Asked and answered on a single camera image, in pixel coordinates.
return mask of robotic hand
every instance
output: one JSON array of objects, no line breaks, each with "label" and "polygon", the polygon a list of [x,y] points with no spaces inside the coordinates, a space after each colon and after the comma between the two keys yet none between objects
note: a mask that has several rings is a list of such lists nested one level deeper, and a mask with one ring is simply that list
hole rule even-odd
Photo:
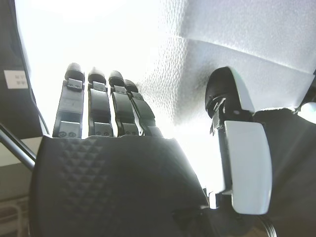
[{"label": "robotic hand", "polygon": [[[247,101],[237,78],[230,68],[220,68],[207,84],[205,108],[224,183],[213,191],[202,189],[178,143],[162,137],[151,108],[119,72],[108,83],[101,71],[90,72],[89,137],[81,139],[84,73],[71,64],[52,137],[43,137],[36,160],[1,128],[4,145],[33,171],[31,236],[247,233],[254,215],[268,211],[272,169],[264,129],[242,109]],[[217,209],[209,208],[212,197]]]}]

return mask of overexposed white area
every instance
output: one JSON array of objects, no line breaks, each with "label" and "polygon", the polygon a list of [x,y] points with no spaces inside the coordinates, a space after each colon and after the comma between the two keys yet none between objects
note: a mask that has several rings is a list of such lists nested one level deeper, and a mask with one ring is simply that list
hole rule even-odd
[{"label": "overexposed white area", "polygon": [[313,0],[16,0],[37,105],[52,131],[67,65],[134,81],[203,186],[216,180],[205,86],[233,67],[247,109],[297,107],[316,67]]}]

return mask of textured palm pad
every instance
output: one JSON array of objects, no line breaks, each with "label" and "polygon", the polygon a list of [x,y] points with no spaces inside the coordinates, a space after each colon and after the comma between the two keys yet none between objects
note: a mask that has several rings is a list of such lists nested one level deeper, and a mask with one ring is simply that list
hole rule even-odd
[{"label": "textured palm pad", "polygon": [[175,140],[44,137],[30,193],[35,237],[177,237],[174,210],[207,205]]}]

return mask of white label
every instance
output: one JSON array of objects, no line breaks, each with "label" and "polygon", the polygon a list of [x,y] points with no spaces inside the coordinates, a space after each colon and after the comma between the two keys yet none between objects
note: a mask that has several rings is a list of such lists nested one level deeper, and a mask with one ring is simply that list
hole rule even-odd
[{"label": "white label", "polygon": [[24,71],[4,70],[8,89],[27,89],[28,82]]}]

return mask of screw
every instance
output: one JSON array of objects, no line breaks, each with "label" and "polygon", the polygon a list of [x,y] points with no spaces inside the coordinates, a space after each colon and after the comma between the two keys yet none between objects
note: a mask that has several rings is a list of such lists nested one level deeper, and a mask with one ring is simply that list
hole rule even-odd
[{"label": "screw", "polygon": [[58,134],[59,137],[66,137],[67,133],[66,132],[60,132]]}]

